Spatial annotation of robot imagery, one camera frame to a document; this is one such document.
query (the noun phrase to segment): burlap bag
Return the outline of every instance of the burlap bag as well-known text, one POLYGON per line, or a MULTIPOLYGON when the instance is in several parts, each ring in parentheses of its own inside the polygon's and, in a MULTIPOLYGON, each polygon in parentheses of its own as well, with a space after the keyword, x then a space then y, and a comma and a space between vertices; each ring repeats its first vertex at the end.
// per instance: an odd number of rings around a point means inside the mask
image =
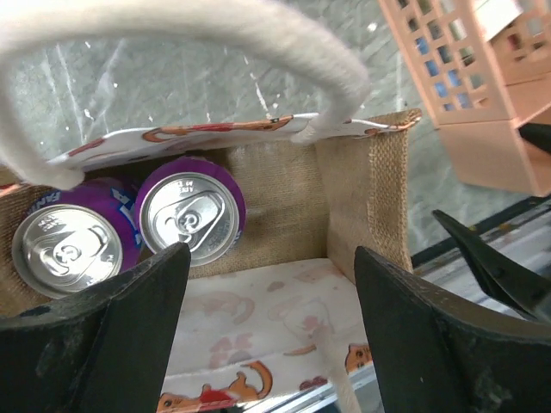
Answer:
MULTIPOLYGON (((373 121, 408 126, 417 109, 373 121)), ((190 278, 282 262, 329 257, 354 280, 356 246, 376 250, 411 270, 406 234, 408 129, 371 138, 334 138, 316 145, 289 142, 206 151, 235 177, 247 201, 245 232, 236 248, 190 278)), ((165 159, 100 170, 145 177, 165 159)), ((14 181, 0 170, 0 184, 14 181)), ((49 299, 28 287, 11 261, 11 240, 29 205, 48 188, 15 185, 0 196, 0 314, 13 316, 49 299)))
MULTIPOLYGON (((6 32, 0 45, 0 63, 45 42, 92 34, 161 31, 238 46, 250 55, 307 77, 330 98, 326 111, 309 120, 303 116, 304 128, 288 134, 287 139, 295 142, 314 141, 320 131, 325 131, 325 136, 327 131, 337 131, 343 122, 348 123, 368 93, 367 71, 343 43, 319 24, 270 0, 226 0, 224 7, 216 0, 167 1, 152 7, 127 1, 116 8, 93 0, 70 8, 60 2, 35 3, 32 9, 14 3, 0 20, 6 32)), ((9 110, 4 113, 9 128, 3 132, 9 131, 14 135, 11 138, 26 142, 10 114, 9 110)), ((339 137, 315 145, 270 141, 207 151, 203 156, 225 166, 242 188, 247 225, 231 253, 192 268, 191 278, 329 257, 354 280, 353 255, 358 245, 410 269, 406 248, 406 137, 419 115, 418 110, 411 110, 379 116, 372 121, 392 127, 384 133, 377 128, 365 132, 361 129, 361 135, 369 136, 359 139, 331 132, 329 136, 339 137)), ((6 146, 0 154, 5 163, 18 158, 21 148, 19 152, 14 148, 6 146)), ((28 144, 25 149, 29 156, 34 154, 28 144)), ((166 159, 95 170, 90 176, 123 171, 145 178, 162 162, 166 159)), ((43 176, 52 170, 51 165, 37 157, 26 165, 27 170, 20 170, 20 176, 29 182, 47 182, 43 176)), ((65 172, 65 176, 76 176, 71 170, 65 172)), ((0 185, 13 182, 16 180, 7 170, 0 171, 0 185)), ((46 190, 16 185, 1 193, 0 314, 4 316, 46 301, 20 280, 10 257, 11 240, 23 212, 46 190)))

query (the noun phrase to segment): soda can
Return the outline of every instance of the soda can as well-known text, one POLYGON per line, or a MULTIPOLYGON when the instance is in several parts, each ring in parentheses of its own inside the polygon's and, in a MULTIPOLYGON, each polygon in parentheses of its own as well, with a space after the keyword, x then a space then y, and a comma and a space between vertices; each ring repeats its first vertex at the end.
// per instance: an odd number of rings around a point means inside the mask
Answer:
POLYGON ((150 174, 138 192, 136 223, 154 253, 185 242, 191 266, 224 255, 245 227, 245 199, 227 170, 180 157, 150 174))
POLYGON ((130 269, 142 238, 133 221, 137 186, 114 178, 39 198, 15 231, 12 258, 33 289, 59 299, 130 269))

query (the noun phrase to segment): white rope handle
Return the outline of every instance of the white rope handle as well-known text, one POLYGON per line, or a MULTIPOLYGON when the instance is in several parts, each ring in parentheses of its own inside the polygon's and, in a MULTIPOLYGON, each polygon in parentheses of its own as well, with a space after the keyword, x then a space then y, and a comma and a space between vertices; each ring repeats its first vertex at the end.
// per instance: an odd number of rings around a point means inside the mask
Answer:
POLYGON ((6 65, 60 40, 98 35, 172 34, 239 47, 307 77, 329 107, 292 137, 307 144, 318 130, 349 119, 368 94, 368 73, 318 23, 273 0, 18 0, 0 6, 0 158, 21 179, 68 189, 81 171, 47 164, 25 138, 6 93, 6 65))
POLYGON ((341 354, 331 336, 331 329, 326 326, 318 327, 313 332, 313 342, 323 358, 327 377, 335 388, 338 407, 342 413, 362 413, 341 354))

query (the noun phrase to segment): jute tote bag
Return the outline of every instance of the jute tote bag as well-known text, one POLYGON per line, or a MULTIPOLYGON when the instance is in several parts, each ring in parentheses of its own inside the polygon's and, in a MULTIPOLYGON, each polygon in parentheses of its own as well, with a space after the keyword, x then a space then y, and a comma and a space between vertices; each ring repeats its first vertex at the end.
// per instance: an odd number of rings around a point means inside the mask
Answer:
POLYGON ((0 316, 49 300, 21 280, 11 260, 12 237, 33 201, 51 187, 74 187, 82 170, 86 179, 122 173, 143 180, 176 155, 200 153, 237 181, 247 222, 235 247, 190 271, 158 410, 221 408, 325 384, 311 343, 320 325, 339 337, 348 373, 371 362, 354 252, 364 245, 411 270, 407 134, 418 109, 351 120, 368 91, 362 64, 279 3, 37 1, 15 5, 0 23, 8 34, 0 40, 0 65, 56 40, 160 31, 238 46, 307 77, 330 98, 320 115, 110 133, 49 163, 12 118, 0 115, 0 130, 7 124, 4 133, 34 156, 22 168, 14 148, 2 154, 15 173, 0 170, 0 316))

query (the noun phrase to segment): cartoon lion print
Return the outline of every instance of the cartoon lion print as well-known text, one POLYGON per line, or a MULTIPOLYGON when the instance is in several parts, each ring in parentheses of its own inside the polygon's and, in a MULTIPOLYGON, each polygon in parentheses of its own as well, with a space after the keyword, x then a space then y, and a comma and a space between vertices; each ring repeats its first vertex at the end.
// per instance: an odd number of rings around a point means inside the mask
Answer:
POLYGON ((255 303, 252 299, 239 297, 228 291, 213 291, 198 297, 189 297, 183 302, 184 312, 202 311, 206 316, 223 311, 231 316, 234 324, 244 323, 254 312, 255 303))
POLYGON ((198 398, 165 393, 158 402, 157 412, 188 413, 223 409, 232 407, 237 402, 251 402, 266 398, 274 384, 270 370, 261 361, 253 361, 245 367, 255 370, 260 375, 262 389, 257 390, 254 385, 247 385, 245 373, 238 372, 238 377, 226 388, 215 390, 209 384, 203 385, 198 398))
POLYGON ((367 366, 373 358, 368 344, 351 344, 348 346, 348 354, 344 361, 346 371, 352 373, 358 368, 367 366))

